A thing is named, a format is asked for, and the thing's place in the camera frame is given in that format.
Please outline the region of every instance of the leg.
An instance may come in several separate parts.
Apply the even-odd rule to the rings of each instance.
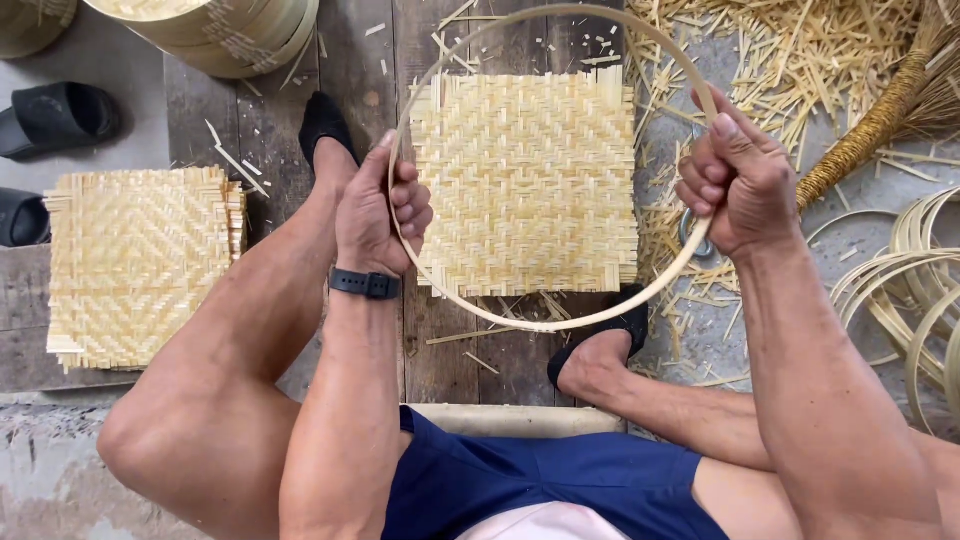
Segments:
[[[320,325],[334,216],[357,166],[323,138],[307,202],[245,254],[114,407],[98,449],[125,485],[218,538],[277,535],[300,404],[276,380]]]
[[[625,331],[597,334],[576,349],[558,385],[704,455],[694,495],[731,538],[799,538],[796,516],[760,440],[753,395],[632,374],[624,366],[629,347]],[[948,534],[960,538],[960,518],[947,511],[960,504],[960,447],[919,432],[913,437],[937,479]]]

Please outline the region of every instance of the white shirt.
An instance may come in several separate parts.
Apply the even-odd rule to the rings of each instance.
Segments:
[[[457,540],[630,540],[600,514],[578,504],[543,503],[491,516]]]

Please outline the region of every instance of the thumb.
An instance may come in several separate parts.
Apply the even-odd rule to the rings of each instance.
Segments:
[[[763,168],[766,154],[740,129],[729,114],[721,112],[710,125],[713,153],[741,175],[750,176]]]
[[[379,189],[384,184],[387,169],[390,167],[390,153],[393,150],[395,138],[396,130],[388,131],[380,139],[380,142],[367,153],[360,170],[353,177],[354,182],[360,184],[359,187]]]

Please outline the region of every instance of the hand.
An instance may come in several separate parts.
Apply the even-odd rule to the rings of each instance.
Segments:
[[[734,258],[744,247],[800,235],[796,184],[786,150],[710,87],[719,114],[678,166],[677,196],[700,216],[713,215],[709,239]],[[693,101],[701,110],[696,92]]]
[[[344,191],[337,208],[337,268],[399,277],[410,267],[410,258],[396,236],[387,209],[387,169],[395,137],[394,130],[384,135]],[[417,176],[417,167],[397,160],[390,200],[396,207],[400,233],[419,255],[423,232],[433,220],[433,209],[430,189],[420,185]]]

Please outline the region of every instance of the broom handle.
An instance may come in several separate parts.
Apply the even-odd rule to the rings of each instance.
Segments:
[[[800,211],[846,178],[893,137],[926,81],[926,63],[929,60],[930,54],[924,50],[911,50],[906,54],[890,85],[860,123],[837,141],[797,183],[797,207]]]

